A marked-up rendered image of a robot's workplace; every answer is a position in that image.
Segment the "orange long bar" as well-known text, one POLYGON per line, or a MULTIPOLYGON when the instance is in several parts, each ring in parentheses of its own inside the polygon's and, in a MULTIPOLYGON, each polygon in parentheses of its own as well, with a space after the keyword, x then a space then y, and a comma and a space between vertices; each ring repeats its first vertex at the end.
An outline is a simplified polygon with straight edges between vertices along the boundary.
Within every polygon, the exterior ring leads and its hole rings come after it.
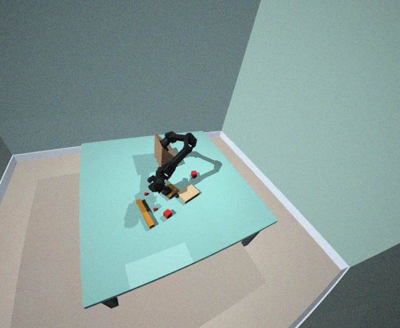
POLYGON ((146 208, 144 207, 143 203, 141 202, 141 200, 140 199, 136 200, 136 203, 137 203, 142 215, 144 216, 149 228, 150 229, 153 228, 154 227, 154 223, 153 223, 151 217, 149 216, 146 208))

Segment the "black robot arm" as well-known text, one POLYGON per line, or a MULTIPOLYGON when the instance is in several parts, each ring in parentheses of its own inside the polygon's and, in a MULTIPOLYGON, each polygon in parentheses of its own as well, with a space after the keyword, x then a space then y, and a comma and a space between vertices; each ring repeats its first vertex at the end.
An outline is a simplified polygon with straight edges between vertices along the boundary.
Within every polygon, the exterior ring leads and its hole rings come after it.
POLYGON ((160 140, 160 142, 166 148, 170 143, 175 143, 177 140, 184 142, 183 149, 171 161, 166 162, 162 167, 158 167, 155 174, 155 181, 148 185, 149 190, 152 192, 157 192, 164 188, 164 181, 168 181, 175 171, 176 166, 188 153, 192 152, 192 149, 197 143, 197 139, 191 133, 176 134, 173 131, 166 133, 165 138, 160 140), (191 147, 189 145, 191 145, 191 147), (165 176, 165 174, 167 176, 165 176))

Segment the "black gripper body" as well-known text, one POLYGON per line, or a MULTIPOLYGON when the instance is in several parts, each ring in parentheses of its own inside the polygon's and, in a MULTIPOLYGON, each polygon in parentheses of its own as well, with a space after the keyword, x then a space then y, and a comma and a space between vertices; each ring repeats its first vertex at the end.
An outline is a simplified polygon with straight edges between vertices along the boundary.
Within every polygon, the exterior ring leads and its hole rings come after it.
MULTIPOLYGON (((155 181, 155 176, 154 175, 151 176, 150 178, 148 178, 148 183, 149 184, 151 184, 152 181, 155 181)), ((169 195, 172 192, 171 188, 169 188, 168 186, 165 188, 165 185, 164 185, 164 188, 161 191, 166 196, 169 195)))

